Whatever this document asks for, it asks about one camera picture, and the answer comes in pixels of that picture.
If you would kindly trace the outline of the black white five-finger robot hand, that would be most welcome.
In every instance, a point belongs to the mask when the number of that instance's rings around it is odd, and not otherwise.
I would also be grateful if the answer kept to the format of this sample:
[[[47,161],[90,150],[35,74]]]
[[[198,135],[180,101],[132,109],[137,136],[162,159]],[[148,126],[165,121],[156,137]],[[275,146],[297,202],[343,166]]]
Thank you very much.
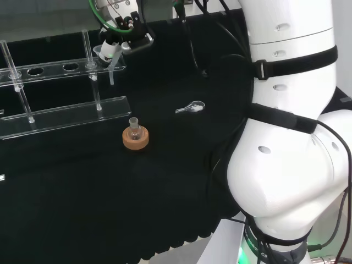
[[[137,1],[91,1],[91,9],[101,24],[100,37],[103,40],[98,58],[105,67],[108,66],[118,47],[123,42],[136,39]]]

